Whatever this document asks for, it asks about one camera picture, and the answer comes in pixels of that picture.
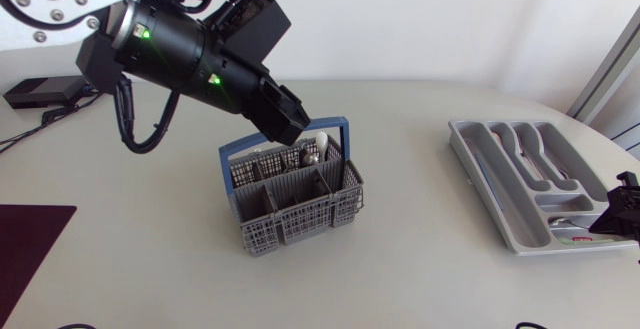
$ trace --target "black device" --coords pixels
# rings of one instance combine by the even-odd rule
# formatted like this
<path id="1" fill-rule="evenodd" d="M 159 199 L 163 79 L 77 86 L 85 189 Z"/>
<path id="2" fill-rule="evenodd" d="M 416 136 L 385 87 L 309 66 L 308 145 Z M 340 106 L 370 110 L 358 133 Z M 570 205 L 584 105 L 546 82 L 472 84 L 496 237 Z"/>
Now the black device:
<path id="1" fill-rule="evenodd" d="M 85 39 L 76 63 L 98 91 L 114 95 L 125 145 L 147 153 L 166 132 L 180 95 L 242 114 L 269 139 L 291 145 L 310 123 L 300 100 L 262 65 L 291 23 L 275 0 L 228 0 L 204 20 L 181 0 L 130 0 L 102 13 L 101 28 Z M 160 123 L 134 141 L 128 72 L 171 90 Z"/>
<path id="2" fill-rule="evenodd" d="M 82 76 L 26 79 L 5 93 L 4 99 L 13 109 L 68 107 L 83 96 L 85 85 L 87 82 Z"/>
<path id="3" fill-rule="evenodd" d="M 614 234 L 640 243 L 640 186 L 636 175 L 624 172 L 616 177 L 623 185 L 607 193 L 609 208 L 591 225 L 589 231 Z"/>

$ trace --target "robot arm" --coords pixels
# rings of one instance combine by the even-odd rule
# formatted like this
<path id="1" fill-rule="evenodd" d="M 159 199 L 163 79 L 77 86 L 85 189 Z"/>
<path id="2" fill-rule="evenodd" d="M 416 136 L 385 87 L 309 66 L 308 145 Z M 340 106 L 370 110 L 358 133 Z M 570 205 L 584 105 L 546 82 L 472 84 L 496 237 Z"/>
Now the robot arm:
<path id="1" fill-rule="evenodd" d="M 114 95 L 122 139 L 134 152 L 158 144 L 180 95 L 242 114 L 269 140 L 287 145 L 309 124 L 300 100 L 261 64 L 290 26 L 274 0 L 228 0 L 202 21 L 189 14 L 211 0 L 195 7 L 184 0 L 27 1 L 2 0 L 2 15 L 13 27 L 0 48 L 86 38 L 76 63 L 98 91 Z M 29 11 L 35 1 L 46 8 Z M 123 72 L 172 91 L 156 132 L 143 143 L 133 140 L 133 99 Z"/>

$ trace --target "white wall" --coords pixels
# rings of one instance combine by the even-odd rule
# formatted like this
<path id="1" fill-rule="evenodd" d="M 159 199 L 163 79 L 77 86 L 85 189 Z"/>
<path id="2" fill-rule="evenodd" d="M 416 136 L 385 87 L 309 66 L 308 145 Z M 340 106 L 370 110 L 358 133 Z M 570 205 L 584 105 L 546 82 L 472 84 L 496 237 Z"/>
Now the white wall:
<path id="1" fill-rule="evenodd" d="M 222 0 L 214 0 L 217 7 Z M 565 111 L 640 0 L 278 0 L 278 79 L 439 79 Z M 0 91 L 77 73 L 77 45 L 0 53 Z"/>

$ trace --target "green led light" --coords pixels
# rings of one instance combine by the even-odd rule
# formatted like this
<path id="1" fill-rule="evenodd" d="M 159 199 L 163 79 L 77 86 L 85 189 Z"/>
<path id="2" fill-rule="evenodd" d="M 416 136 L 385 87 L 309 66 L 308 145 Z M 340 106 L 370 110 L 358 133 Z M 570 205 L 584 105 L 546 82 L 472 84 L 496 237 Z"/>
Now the green led light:
<path id="1" fill-rule="evenodd" d="M 209 83 L 214 85 L 221 85 L 222 80 L 220 80 L 220 77 L 217 76 L 216 74 L 211 74 L 211 76 L 209 77 Z"/>

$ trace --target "black power adapter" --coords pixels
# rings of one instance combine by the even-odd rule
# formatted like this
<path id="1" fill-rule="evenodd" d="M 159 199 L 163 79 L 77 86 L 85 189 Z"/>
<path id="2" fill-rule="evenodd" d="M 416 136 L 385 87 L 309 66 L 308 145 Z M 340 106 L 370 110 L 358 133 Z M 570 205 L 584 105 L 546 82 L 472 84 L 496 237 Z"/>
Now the black power adapter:
<path id="1" fill-rule="evenodd" d="M 9 90 L 4 98 L 13 109 L 73 106 L 84 96 L 87 82 L 82 76 L 26 79 Z"/>

